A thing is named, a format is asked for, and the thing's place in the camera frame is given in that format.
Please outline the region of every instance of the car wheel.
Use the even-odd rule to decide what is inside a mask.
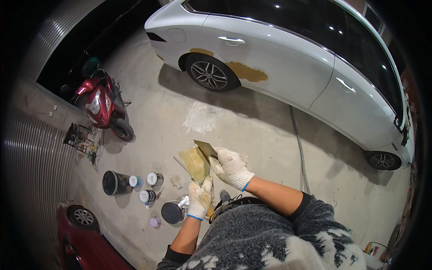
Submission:
[[[397,155],[380,151],[366,152],[366,161],[377,170],[393,171],[402,165],[402,161]]]
[[[98,220],[95,215],[81,205],[73,205],[67,210],[72,223],[81,229],[97,230]]]
[[[195,82],[211,91],[226,92],[240,86],[234,72],[209,55],[191,54],[186,59],[186,71]]]

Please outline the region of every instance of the white knit glove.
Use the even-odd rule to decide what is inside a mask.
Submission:
[[[189,184],[189,210],[187,215],[203,221],[206,216],[207,210],[210,207],[212,197],[210,190],[213,186],[213,177],[206,176],[202,187],[195,182],[191,181]]]
[[[230,186],[244,191],[255,174],[248,171],[239,153],[223,147],[214,147],[214,149],[218,159],[209,157],[209,161],[217,177]]]

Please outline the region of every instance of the scooter headlight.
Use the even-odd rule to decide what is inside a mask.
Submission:
[[[90,121],[91,121],[93,124],[97,124],[97,123],[98,123],[98,122],[96,122],[95,119],[93,119],[93,117],[92,117],[91,115],[89,115],[89,113],[87,113],[87,116],[90,118]]]
[[[99,111],[101,110],[101,103],[99,100],[100,96],[101,96],[101,91],[98,90],[92,102],[85,104],[86,109],[91,111],[93,114],[98,114]]]
[[[107,105],[107,111],[109,111],[109,108],[111,107],[111,100],[107,94],[105,94],[105,104]]]

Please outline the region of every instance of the sleeve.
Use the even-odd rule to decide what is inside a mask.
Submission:
[[[334,220],[333,207],[313,195],[304,194],[303,201],[290,216],[295,234],[310,242],[336,268],[365,269],[363,250],[353,242],[346,227]]]
[[[166,250],[165,257],[162,259],[160,263],[158,263],[158,266],[156,267],[156,270],[161,269],[168,269],[168,270],[175,270],[181,267],[185,262],[188,261],[188,259],[192,256],[189,254],[183,254],[175,252],[170,248],[171,245],[168,245],[168,248]]]

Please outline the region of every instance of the screwdriver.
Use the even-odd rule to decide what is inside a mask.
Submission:
[[[161,191],[156,195],[156,200],[159,200],[159,197],[161,196],[162,190],[165,188],[165,186],[162,187]]]

